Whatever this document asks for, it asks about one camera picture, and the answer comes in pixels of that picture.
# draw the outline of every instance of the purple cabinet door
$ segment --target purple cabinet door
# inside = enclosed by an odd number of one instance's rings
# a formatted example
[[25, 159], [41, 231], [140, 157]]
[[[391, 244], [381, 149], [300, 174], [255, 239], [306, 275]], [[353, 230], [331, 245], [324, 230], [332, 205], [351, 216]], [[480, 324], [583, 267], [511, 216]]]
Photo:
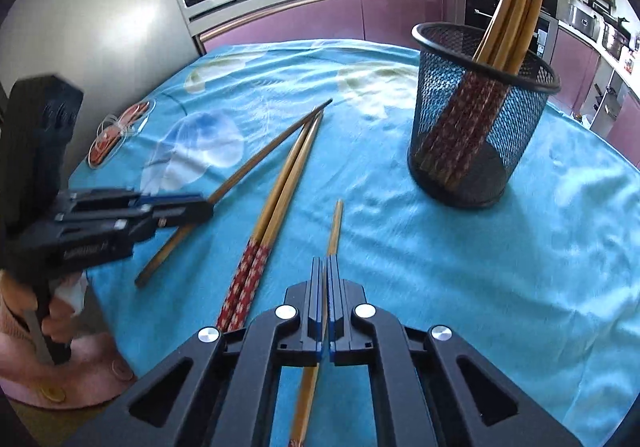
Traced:
[[607, 135], [607, 141], [629, 162], [640, 164], [640, 105], [631, 95], [625, 96], [618, 118]]
[[411, 30], [442, 21], [444, 0], [362, 0], [362, 18], [365, 40], [420, 49]]
[[364, 39], [360, 0], [320, 0], [295, 6], [229, 30], [204, 47], [210, 52], [226, 44], [306, 39]]
[[589, 45], [558, 30], [551, 67], [560, 76], [562, 90], [555, 95], [563, 106], [579, 111], [587, 98], [598, 68], [599, 55]]

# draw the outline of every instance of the person's hand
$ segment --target person's hand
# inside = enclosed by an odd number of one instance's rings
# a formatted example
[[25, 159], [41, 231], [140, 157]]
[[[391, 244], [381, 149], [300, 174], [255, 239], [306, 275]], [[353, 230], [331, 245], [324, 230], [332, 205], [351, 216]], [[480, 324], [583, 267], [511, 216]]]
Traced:
[[[72, 274], [65, 279], [65, 283], [74, 284], [80, 276], [80, 273]], [[28, 286], [15, 281], [6, 272], [0, 273], [0, 295], [7, 308], [21, 318], [24, 318], [25, 311], [35, 311], [38, 308], [33, 291]], [[42, 333], [57, 343], [71, 342], [78, 330], [78, 322], [73, 314], [74, 309], [71, 306], [63, 300], [53, 297], [49, 304], [49, 316], [42, 320]]]

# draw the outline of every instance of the mesh pencil cup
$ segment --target mesh pencil cup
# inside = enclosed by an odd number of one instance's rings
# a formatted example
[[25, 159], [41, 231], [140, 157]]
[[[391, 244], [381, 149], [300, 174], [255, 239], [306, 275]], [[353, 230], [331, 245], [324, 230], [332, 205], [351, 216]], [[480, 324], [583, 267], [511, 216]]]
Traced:
[[553, 69], [532, 52], [518, 75], [474, 62], [483, 35], [450, 23], [413, 30], [422, 49], [408, 166], [424, 191], [454, 207], [500, 199], [549, 95], [560, 91]]

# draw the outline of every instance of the cooking pot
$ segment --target cooking pot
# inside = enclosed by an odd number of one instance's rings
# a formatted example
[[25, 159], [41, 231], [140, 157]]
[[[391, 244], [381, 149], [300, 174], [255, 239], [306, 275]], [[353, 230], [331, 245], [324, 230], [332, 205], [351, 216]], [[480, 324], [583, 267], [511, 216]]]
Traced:
[[620, 60], [620, 56], [622, 55], [622, 48], [624, 48], [628, 44], [629, 39], [627, 36], [616, 30], [616, 28], [608, 22], [604, 23], [602, 45], [610, 55], [616, 58], [616, 60]]

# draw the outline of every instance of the oven door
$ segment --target oven door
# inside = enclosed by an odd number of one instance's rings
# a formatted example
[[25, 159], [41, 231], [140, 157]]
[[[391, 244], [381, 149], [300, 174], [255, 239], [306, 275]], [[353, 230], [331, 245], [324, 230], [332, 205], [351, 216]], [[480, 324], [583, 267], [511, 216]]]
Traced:
[[[498, 8], [498, 2], [499, 0], [466, 0], [465, 25], [486, 30]], [[548, 34], [549, 22], [540, 17], [536, 26], [536, 32], [533, 34], [529, 44], [529, 49], [540, 58], [542, 58], [545, 52]]]

